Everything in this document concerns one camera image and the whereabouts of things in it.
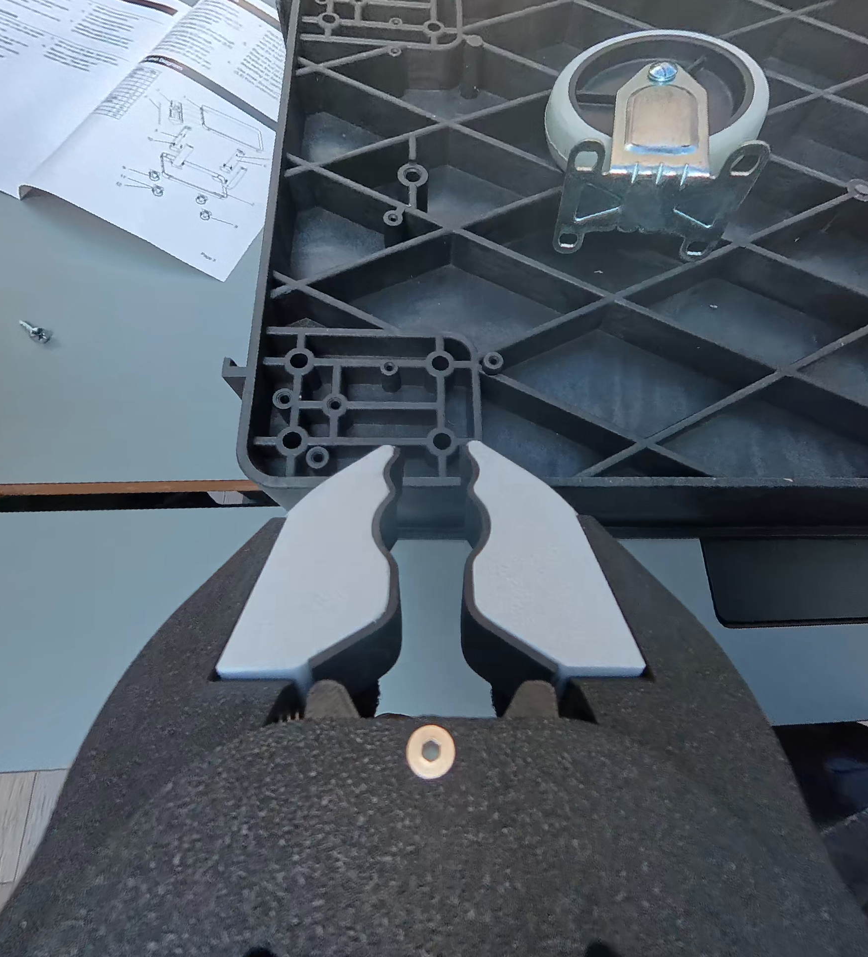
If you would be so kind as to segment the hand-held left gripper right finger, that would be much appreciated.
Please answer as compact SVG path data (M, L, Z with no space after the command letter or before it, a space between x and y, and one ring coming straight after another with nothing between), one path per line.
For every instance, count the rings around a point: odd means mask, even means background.
M646 661L579 514L549 485L481 441L469 467L461 641L505 707L540 680L643 676Z

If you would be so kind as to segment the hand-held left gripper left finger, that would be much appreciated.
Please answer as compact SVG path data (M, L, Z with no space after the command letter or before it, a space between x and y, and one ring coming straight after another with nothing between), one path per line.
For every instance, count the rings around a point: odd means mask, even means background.
M331 679L376 708L402 649L396 500L404 462L383 445L288 512L217 664L225 680Z

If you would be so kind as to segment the black plastic ribbed platform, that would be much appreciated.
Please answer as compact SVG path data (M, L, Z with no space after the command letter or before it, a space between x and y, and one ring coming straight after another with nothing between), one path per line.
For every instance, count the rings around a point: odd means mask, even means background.
M868 587L868 2L279 2L287 72L237 455L289 507L401 448L406 535L479 439L623 536L805 540ZM770 153L708 252L554 245L559 78L606 134L650 59Z

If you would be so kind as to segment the brown wooden bar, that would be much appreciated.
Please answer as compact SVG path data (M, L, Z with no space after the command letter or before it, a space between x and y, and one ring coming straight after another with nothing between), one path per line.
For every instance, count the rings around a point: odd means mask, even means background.
M256 483L236 480L4 483L0 513L269 506Z

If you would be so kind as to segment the white instruction booklet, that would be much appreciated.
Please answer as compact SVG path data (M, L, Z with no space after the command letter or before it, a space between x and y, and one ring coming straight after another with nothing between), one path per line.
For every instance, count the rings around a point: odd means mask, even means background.
M270 2L0 1L0 191L225 281L264 225L285 57Z

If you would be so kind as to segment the grey caster wheel metal bracket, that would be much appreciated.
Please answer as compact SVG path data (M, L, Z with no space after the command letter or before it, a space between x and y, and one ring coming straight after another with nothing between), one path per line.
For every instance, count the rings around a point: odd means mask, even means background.
M577 55L544 117L564 171L555 251L619 231L677 236L684 261L707 256L770 159L769 104L751 55L703 33L635 31Z

